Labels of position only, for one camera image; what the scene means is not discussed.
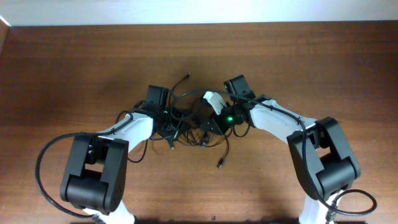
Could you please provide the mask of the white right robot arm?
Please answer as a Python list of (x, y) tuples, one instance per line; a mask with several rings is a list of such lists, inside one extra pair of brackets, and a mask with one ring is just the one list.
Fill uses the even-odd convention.
[(306, 193), (299, 223), (334, 223), (341, 198), (350, 193), (361, 168), (335, 118), (306, 118), (256, 95), (244, 76), (224, 82), (226, 95), (207, 90), (203, 100), (214, 110), (209, 129), (222, 135), (247, 123), (280, 139), (290, 150), (297, 179)]

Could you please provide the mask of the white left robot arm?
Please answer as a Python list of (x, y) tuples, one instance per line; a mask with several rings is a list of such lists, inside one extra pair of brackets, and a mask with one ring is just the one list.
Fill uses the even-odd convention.
[(134, 223), (122, 201), (128, 154), (155, 133), (169, 91), (149, 86), (146, 99), (101, 133), (76, 136), (60, 186), (65, 202), (91, 215), (95, 223)]

